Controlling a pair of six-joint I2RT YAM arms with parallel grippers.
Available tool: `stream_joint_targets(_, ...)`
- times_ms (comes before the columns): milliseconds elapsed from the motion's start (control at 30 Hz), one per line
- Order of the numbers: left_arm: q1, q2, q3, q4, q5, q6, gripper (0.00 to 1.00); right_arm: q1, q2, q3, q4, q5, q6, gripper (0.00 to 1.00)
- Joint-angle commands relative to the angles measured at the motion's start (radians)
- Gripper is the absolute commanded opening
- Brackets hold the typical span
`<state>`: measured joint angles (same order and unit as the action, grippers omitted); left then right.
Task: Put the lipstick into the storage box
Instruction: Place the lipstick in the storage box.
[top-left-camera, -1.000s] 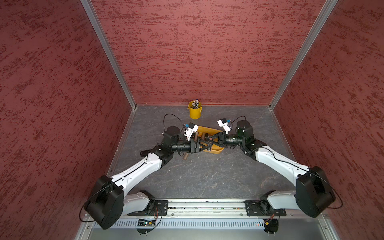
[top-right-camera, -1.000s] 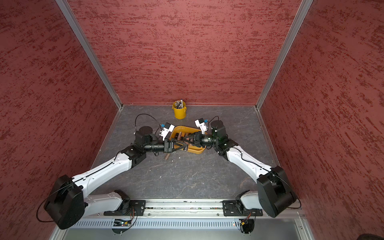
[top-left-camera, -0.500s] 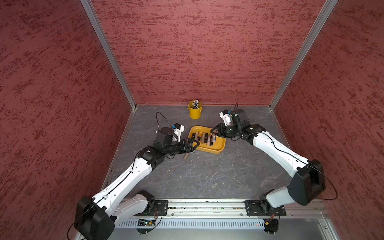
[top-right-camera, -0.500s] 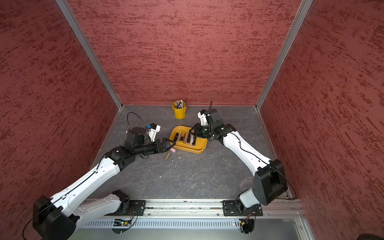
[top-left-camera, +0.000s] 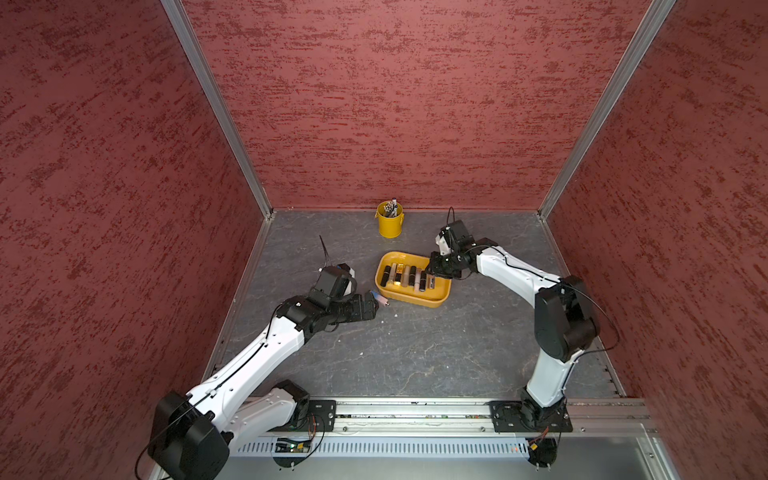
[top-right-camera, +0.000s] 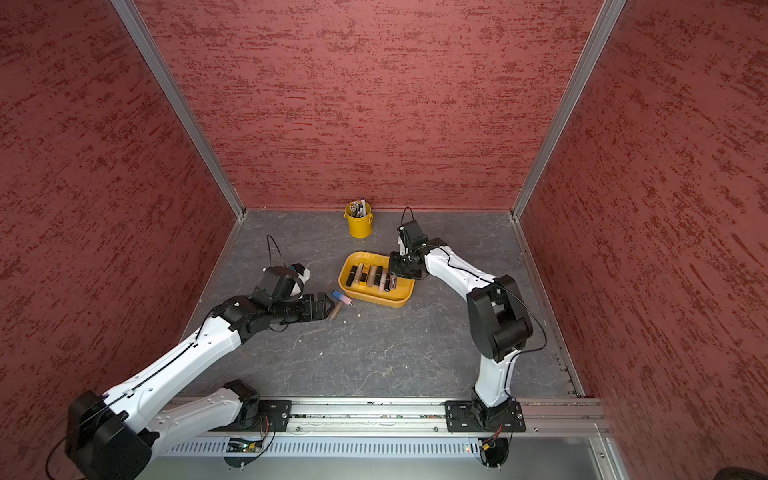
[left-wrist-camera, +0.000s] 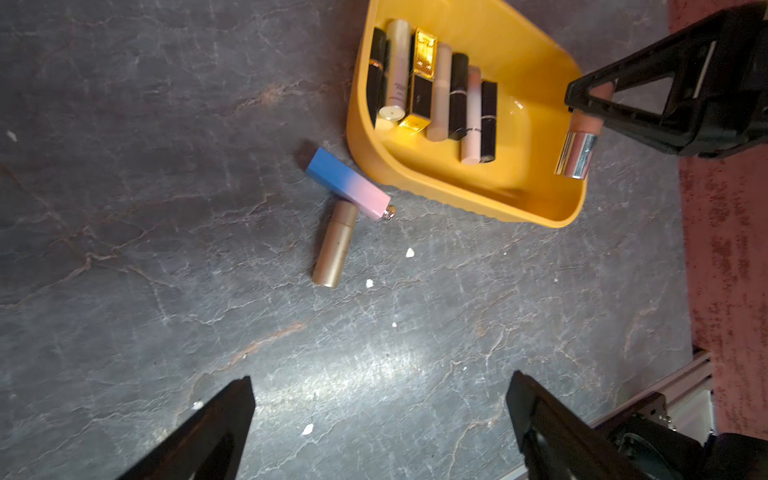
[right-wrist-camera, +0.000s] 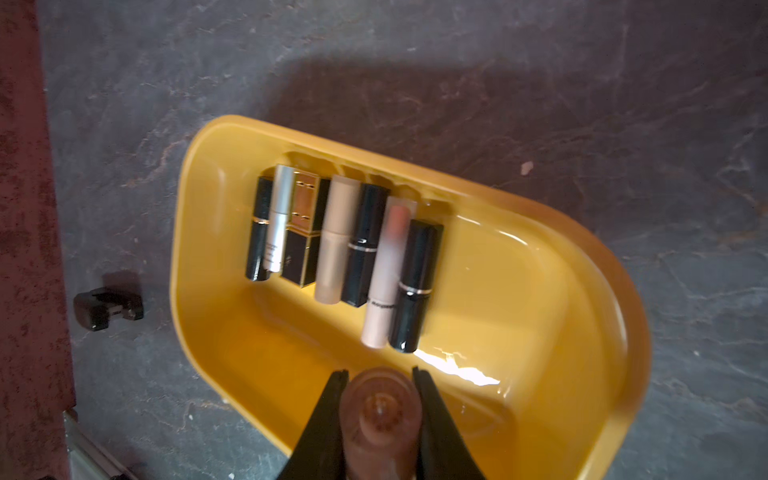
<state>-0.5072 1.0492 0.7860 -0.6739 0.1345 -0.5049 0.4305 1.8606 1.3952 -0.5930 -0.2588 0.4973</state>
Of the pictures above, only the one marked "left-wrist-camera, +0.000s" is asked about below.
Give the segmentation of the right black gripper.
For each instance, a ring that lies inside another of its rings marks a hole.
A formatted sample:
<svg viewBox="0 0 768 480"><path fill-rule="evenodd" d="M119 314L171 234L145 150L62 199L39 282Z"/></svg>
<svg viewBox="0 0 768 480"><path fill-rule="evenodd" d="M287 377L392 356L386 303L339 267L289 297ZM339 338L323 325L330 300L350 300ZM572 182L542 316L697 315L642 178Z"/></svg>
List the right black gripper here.
<svg viewBox="0 0 768 480"><path fill-rule="evenodd" d="M572 81L566 105L660 150L725 158L767 143L767 3L714 12Z"/></svg>

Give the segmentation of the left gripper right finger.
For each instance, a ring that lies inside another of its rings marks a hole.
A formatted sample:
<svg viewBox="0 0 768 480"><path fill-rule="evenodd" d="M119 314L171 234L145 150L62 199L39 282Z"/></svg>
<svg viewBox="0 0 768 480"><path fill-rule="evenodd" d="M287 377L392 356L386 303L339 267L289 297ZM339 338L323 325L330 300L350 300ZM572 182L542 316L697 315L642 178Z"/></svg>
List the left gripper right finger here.
<svg viewBox="0 0 768 480"><path fill-rule="evenodd" d="M644 479L601 435L517 370L506 404L530 479Z"/></svg>

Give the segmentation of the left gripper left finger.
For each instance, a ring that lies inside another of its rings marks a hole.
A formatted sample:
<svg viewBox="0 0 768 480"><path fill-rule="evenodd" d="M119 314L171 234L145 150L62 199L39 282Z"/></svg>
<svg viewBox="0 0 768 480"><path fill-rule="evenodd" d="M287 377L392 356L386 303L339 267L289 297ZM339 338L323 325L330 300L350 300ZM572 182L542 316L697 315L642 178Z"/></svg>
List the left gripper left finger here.
<svg viewBox="0 0 768 480"><path fill-rule="evenodd" d="M230 382L123 479L234 479L255 411L251 378Z"/></svg>

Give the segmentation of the rose gold lipstick tube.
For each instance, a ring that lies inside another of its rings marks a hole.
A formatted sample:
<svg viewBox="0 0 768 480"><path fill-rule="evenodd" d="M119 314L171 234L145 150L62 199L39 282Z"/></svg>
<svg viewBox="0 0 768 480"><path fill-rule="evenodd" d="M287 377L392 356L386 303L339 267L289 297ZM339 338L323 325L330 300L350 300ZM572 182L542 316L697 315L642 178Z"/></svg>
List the rose gold lipstick tube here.
<svg viewBox="0 0 768 480"><path fill-rule="evenodd" d="M562 177L585 180L604 120L573 108L569 129L555 168Z"/></svg>

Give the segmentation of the yellow plastic storage box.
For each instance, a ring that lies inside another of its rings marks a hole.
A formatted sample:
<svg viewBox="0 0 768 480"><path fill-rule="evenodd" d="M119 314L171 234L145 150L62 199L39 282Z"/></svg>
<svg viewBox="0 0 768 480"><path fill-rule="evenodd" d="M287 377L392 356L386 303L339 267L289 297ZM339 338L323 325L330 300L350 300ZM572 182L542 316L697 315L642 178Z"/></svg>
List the yellow plastic storage box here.
<svg viewBox="0 0 768 480"><path fill-rule="evenodd" d="M467 54L483 79L497 83L494 161L465 165L457 141L373 127L366 101L373 31L393 19ZM561 228L578 216L587 188L555 172L571 119L564 96L580 75L565 50L504 1L372 1L349 101L348 148L378 183L504 222Z"/></svg>

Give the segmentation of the black lipstick tube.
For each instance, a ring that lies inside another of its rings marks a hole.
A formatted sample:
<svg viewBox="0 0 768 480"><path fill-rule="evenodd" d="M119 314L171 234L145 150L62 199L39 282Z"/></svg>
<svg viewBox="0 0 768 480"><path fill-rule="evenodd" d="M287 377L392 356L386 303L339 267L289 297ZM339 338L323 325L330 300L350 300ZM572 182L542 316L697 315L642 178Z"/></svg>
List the black lipstick tube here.
<svg viewBox="0 0 768 480"><path fill-rule="evenodd" d="M372 36L366 84L366 102L373 126L376 125L384 88L386 53L386 32L380 28L375 28Z"/></svg>
<svg viewBox="0 0 768 480"><path fill-rule="evenodd" d="M453 53L451 60L448 137L452 140L461 140L466 135L467 129L469 58L463 53Z"/></svg>

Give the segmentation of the pink lip gloss tube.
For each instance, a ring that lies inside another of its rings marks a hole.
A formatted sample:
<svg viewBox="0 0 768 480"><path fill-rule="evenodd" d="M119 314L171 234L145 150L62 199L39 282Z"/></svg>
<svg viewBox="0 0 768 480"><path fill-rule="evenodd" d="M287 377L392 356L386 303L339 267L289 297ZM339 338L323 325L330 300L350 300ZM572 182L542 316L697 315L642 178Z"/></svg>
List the pink lip gloss tube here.
<svg viewBox="0 0 768 480"><path fill-rule="evenodd" d="M481 156L481 116L482 93L481 71L470 66L468 70L468 88L466 105L466 134L461 142L461 163L477 165Z"/></svg>

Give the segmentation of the tan lipstick tube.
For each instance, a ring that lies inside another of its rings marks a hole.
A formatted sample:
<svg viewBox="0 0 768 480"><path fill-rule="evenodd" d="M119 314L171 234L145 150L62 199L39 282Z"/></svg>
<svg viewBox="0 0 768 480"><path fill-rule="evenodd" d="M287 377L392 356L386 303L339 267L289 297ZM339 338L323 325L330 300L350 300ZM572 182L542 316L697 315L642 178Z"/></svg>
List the tan lipstick tube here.
<svg viewBox="0 0 768 480"><path fill-rule="evenodd" d="M451 64L452 48L446 43L439 42L432 92L431 123L426 131L427 139L432 142L441 142L448 138Z"/></svg>

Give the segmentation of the gold black square lipstick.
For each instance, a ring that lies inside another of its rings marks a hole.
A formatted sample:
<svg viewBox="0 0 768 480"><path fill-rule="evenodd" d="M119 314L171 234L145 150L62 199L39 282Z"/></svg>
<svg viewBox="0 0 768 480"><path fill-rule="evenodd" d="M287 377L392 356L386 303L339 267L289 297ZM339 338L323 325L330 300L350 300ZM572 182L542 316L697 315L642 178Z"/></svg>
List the gold black square lipstick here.
<svg viewBox="0 0 768 480"><path fill-rule="evenodd" d="M425 129L432 120L432 93L437 56L435 36L417 28L412 35L411 73L406 115L399 126L414 132Z"/></svg>

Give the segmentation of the beige lipstick tube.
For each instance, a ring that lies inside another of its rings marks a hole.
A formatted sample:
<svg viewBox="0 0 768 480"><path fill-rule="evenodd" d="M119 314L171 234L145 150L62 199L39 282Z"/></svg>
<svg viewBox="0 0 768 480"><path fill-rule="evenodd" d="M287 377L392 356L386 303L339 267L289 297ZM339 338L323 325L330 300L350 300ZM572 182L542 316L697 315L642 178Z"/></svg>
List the beige lipstick tube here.
<svg viewBox="0 0 768 480"><path fill-rule="evenodd" d="M312 272L315 285L338 286L358 215L358 207L348 200L336 202Z"/></svg>

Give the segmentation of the silver grey lipstick tube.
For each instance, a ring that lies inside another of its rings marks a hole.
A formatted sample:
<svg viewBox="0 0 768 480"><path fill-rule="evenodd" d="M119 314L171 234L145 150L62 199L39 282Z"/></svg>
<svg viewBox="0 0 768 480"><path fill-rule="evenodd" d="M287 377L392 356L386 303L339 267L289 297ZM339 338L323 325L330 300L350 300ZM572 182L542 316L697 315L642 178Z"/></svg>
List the silver grey lipstick tube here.
<svg viewBox="0 0 768 480"><path fill-rule="evenodd" d="M387 29L389 56L386 97L379 115L385 120L397 122L406 114L408 91L411 28L407 21L392 20Z"/></svg>

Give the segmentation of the blue pink lip gloss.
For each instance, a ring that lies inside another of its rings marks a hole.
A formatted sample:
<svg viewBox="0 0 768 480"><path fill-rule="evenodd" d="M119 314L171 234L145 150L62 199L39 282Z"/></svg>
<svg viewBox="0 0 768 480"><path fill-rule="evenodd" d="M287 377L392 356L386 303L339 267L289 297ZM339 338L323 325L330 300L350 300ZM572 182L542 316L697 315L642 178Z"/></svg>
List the blue pink lip gloss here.
<svg viewBox="0 0 768 480"><path fill-rule="evenodd" d="M323 148L317 149L305 172L373 220L389 220L396 214L389 195Z"/></svg>

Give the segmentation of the black lipstick group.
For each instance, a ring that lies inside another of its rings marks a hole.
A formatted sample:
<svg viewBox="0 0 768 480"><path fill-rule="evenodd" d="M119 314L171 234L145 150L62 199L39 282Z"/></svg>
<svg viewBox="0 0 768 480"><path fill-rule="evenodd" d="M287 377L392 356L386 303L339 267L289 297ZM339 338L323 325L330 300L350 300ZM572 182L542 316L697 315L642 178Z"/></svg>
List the black lipstick group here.
<svg viewBox="0 0 768 480"><path fill-rule="evenodd" d="M483 80L481 84L481 150L480 162L496 159L498 84Z"/></svg>

